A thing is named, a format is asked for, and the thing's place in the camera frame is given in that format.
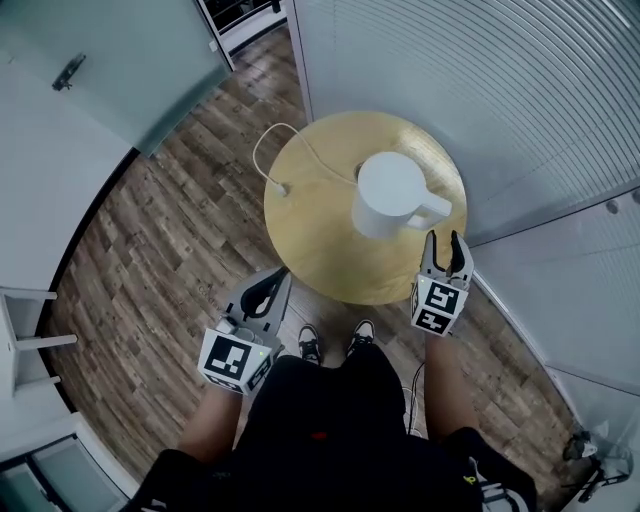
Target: black and white sneaker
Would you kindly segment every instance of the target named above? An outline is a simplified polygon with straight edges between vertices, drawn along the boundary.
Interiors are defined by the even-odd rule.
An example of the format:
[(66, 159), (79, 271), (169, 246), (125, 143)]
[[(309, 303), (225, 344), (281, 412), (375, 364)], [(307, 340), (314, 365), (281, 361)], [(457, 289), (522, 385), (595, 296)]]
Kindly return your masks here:
[(362, 320), (356, 327), (356, 330), (353, 331), (351, 344), (347, 349), (347, 357), (353, 354), (358, 348), (371, 345), (375, 336), (376, 331), (373, 327), (373, 322), (371, 320)]
[(313, 325), (305, 325), (298, 334), (300, 356), (305, 361), (320, 365), (320, 349), (318, 346), (318, 331)]

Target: chair leg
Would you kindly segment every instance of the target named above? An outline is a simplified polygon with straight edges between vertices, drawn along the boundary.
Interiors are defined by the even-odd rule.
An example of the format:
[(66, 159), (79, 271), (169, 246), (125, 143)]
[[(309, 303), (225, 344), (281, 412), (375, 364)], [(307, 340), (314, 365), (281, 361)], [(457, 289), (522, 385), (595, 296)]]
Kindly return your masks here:
[(51, 338), (25, 338), (16, 342), (18, 350), (36, 350), (39, 348), (57, 347), (58, 345), (68, 345), (78, 341), (75, 334), (68, 336), (54, 336)]

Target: kettle handle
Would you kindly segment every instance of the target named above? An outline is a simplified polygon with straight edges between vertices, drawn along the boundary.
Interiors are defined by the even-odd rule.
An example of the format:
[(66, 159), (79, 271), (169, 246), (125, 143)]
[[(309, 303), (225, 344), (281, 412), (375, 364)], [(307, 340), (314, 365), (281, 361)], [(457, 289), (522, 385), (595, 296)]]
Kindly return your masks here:
[(407, 227), (426, 231), (451, 215), (451, 201), (427, 191), (427, 196), (407, 221)]

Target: table top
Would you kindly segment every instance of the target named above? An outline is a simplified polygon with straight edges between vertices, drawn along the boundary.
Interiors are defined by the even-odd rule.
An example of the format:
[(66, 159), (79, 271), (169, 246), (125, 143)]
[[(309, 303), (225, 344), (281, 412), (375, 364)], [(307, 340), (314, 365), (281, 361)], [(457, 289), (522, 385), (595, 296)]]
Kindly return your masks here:
[[(451, 231), (463, 234), (467, 202), (460, 174), (445, 150), (414, 124), (380, 112), (342, 112), (305, 127), (304, 138), (331, 169), (355, 181), (368, 157), (396, 151), (412, 158), (429, 190), (453, 204), (434, 229), (438, 263), (449, 266)], [(281, 197), (267, 185), (264, 213), (271, 241), (284, 264), (319, 293), (353, 304), (388, 304), (409, 297), (420, 268), (426, 231), (403, 228), (394, 238), (361, 235), (351, 221), (355, 185), (332, 176), (292, 137), (270, 176), (289, 189)]]

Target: person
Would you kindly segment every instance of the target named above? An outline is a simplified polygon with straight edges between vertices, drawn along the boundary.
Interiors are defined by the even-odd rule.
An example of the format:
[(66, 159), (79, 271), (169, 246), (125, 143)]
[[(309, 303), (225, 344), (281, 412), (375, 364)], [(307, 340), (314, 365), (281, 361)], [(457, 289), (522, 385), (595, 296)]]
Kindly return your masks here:
[(535, 511), (533, 480), (478, 433), (455, 342), (425, 340), (427, 440), (407, 433), (402, 385), (374, 337), (373, 323), (360, 322), (342, 366), (328, 369), (316, 329), (304, 326), (302, 358), (277, 359), (235, 449), (242, 395), (210, 386), (125, 510), (474, 511), (492, 487), (510, 491), (506, 510)]

